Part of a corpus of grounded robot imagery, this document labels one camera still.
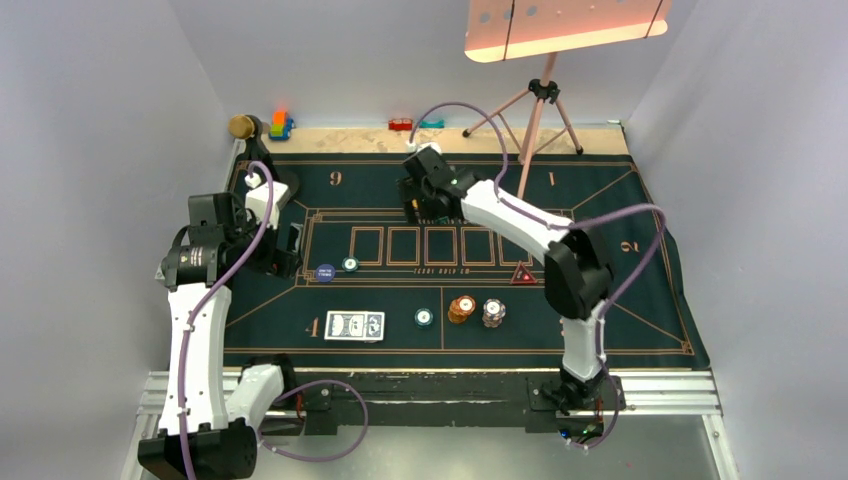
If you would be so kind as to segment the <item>purple small blind button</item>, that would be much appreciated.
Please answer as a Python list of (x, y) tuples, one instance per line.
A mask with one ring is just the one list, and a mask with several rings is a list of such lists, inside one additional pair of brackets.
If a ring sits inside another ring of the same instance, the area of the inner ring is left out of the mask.
[(319, 283), (330, 283), (334, 280), (337, 269), (332, 264), (321, 264), (314, 270), (315, 280)]

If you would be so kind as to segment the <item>orange poker chip stack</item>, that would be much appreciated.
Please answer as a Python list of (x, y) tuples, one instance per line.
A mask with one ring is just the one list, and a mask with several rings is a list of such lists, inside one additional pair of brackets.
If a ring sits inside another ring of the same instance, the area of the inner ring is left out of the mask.
[(464, 323), (475, 311), (476, 301), (469, 295), (453, 299), (448, 307), (448, 320), (454, 324)]

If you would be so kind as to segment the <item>red triangle marker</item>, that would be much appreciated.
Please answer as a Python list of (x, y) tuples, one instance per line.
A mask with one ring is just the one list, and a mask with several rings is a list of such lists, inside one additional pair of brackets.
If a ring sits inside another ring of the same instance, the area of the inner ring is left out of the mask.
[(536, 285), (538, 280), (533, 274), (530, 266), (524, 262), (518, 262), (510, 279), (511, 285)]

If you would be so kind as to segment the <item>green poker chip stack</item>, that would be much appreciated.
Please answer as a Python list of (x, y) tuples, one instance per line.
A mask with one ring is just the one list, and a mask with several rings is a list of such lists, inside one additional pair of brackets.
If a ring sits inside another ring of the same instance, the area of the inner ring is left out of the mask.
[(426, 329), (433, 325), (434, 314), (428, 308), (420, 308), (415, 312), (414, 322), (418, 328)]

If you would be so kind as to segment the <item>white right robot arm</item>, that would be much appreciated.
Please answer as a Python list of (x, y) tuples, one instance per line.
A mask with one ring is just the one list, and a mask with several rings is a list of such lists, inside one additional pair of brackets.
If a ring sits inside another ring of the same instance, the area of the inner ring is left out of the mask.
[(408, 222), (464, 220), (542, 263), (545, 299), (562, 323), (558, 400), (573, 407), (594, 401), (608, 375), (604, 330), (614, 280), (600, 232), (527, 203), (497, 179), (450, 165), (434, 144), (417, 148), (403, 166), (407, 175), (397, 188)]

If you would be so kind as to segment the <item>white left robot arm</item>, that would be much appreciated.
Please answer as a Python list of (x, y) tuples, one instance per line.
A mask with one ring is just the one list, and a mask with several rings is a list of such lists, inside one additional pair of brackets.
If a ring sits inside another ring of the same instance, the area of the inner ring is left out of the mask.
[(277, 246), (279, 216), (291, 196), (273, 182), (243, 200), (231, 192), (194, 195), (189, 223), (172, 242), (156, 278), (168, 292), (171, 351), (157, 431), (138, 444), (140, 465), (158, 479), (247, 479), (257, 462), (257, 433), (270, 406), (297, 399), (298, 382), (283, 355), (253, 360), (227, 394), (224, 330), (232, 278), (243, 267), (291, 276), (300, 265), (299, 229)]

